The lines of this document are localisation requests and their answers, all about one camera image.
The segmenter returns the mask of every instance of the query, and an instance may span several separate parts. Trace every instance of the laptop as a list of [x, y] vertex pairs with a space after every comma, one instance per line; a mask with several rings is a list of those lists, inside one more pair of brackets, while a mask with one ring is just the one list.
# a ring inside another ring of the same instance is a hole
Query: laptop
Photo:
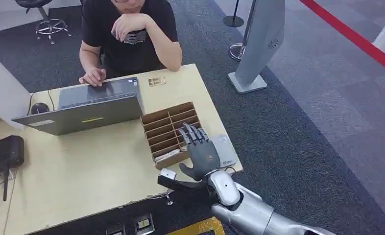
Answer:
[[12, 120], [53, 135], [64, 135], [140, 118], [143, 105], [135, 77], [79, 86], [60, 92], [59, 109]]

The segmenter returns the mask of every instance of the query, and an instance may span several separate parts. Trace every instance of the gray kiosk stand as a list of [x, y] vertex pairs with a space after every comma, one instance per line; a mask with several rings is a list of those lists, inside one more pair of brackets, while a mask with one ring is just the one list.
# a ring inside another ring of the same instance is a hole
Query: gray kiosk stand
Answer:
[[267, 87], [259, 74], [283, 43], [284, 26], [285, 0], [253, 0], [243, 44], [230, 47], [232, 58], [240, 60], [229, 74], [239, 94]]

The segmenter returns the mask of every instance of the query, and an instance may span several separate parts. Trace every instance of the man's arm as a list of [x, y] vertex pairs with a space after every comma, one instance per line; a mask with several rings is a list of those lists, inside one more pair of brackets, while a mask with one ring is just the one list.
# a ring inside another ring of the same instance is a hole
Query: man's arm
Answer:
[[145, 28], [154, 45], [158, 59], [168, 69], [179, 70], [182, 62], [182, 50], [179, 42], [172, 42], [155, 21], [151, 17], [147, 17], [149, 19]]
[[106, 70], [99, 69], [100, 47], [92, 47], [81, 41], [80, 62], [86, 74], [79, 78], [80, 83], [89, 83], [92, 86], [101, 86], [106, 78]]
[[100, 47], [92, 47], [81, 41], [80, 62], [85, 72], [99, 68]]

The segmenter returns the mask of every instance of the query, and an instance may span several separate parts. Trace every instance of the stool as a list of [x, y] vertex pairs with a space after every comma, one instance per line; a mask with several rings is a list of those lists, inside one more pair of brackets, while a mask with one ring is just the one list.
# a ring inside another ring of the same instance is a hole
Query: stool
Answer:
[[69, 32], [68, 25], [64, 22], [64, 20], [60, 19], [50, 19], [48, 18], [48, 15], [43, 9], [44, 5], [47, 5], [52, 0], [15, 0], [19, 6], [26, 8], [26, 13], [31, 8], [38, 8], [41, 15], [43, 16], [43, 21], [39, 23], [35, 27], [35, 35], [37, 36], [37, 39], [40, 38], [40, 34], [48, 35], [48, 39], [50, 40], [50, 43], [53, 45], [55, 44], [55, 41], [52, 40], [51, 34], [58, 33], [60, 31], [67, 32], [67, 35], [71, 37], [72, 35]]

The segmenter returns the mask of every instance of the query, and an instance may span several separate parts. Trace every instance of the cardboard organizer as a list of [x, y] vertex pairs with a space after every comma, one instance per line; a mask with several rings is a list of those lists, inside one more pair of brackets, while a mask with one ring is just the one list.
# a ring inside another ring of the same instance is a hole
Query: cardboard organizer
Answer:
[[[201, 127], [192, 102], [147, 114], [141, 117], [141, 121], [157, 169], [168, 167], [190, 157], [188, 152], [181, 151], [185, 142], [177, 129], [184, 129], [187, 132], [183, 122], [196, 128]], [[181, 152], [159, 161], [156, 160], [157, 157], [175, 149], [180, 149]]]

